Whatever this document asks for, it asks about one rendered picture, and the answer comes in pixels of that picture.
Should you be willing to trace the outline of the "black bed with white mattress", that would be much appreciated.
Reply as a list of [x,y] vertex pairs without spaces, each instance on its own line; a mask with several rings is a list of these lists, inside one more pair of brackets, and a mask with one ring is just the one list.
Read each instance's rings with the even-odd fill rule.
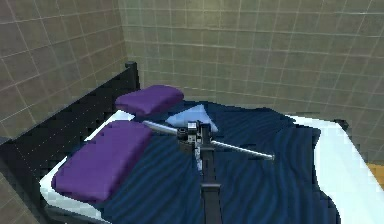
[[[111,224],[96,206],[56,192],[51,181],[58,169],[104,126],[117,121],[150,121],[174,127],[166,119],[206,101],[184,99],[166,111],[135,116],[119,110],[116,99],[145,89],[135,63],[95,90],[15,139],[0,137],[0,172],[32,210],[40,224]],[[320,131],[314,148],[319,188],[334,202],[341,224],[384,224],[384,189],[377,172],[366,165],[342,120],[285,115],[296,124]]]

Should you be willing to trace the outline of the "large purple pillow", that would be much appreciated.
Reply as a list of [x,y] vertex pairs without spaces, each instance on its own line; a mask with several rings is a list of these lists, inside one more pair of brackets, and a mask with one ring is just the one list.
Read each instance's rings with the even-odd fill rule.
[[52,188],[85,203],[106,201],[133,170],[151,136],[151,129],[142,123],[107,124],[58,169]]

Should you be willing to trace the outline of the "navy blue blanket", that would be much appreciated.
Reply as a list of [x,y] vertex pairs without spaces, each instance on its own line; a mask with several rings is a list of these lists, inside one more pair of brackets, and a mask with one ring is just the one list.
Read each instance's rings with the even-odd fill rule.
[[[216,140],[274,155],[267,160],[216,149],[223,224],[341,224],[316,179],[319,129],[269,108],[203,106],[218,128]],[[200,181],[193,156],[175,137],[155,133],[114,196],[96,208],[111,224],[204,224]]]

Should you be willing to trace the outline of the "small purple pillow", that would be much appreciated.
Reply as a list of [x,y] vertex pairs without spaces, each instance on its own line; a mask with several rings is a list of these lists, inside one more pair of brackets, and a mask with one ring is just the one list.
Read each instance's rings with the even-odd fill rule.
[[119,96],[115,101],[117,109],[135,116],[150,116],[163,112],[184,99],[177,88],[166,85],[153,85]]

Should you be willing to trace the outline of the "light blue cloth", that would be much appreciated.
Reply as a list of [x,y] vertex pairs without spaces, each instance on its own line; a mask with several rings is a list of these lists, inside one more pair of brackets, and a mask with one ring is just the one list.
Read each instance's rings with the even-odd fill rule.
[[166,123],[174,127],[186,127],[189,121],[201,121],[202,123],[209,123],[211,125],[211,131],[217,132],[218,128],[208,116],[205,108],[202,104],[194,106],[190,109],[179,112],[166,119]]

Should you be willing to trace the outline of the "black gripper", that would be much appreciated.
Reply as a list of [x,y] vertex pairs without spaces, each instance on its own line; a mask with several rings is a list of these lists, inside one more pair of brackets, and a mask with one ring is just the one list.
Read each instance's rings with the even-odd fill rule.
[[188,128],[178,128],[177,139],[181,151],[186,153],[192,153],[196,148],[197,130],[190,130]]

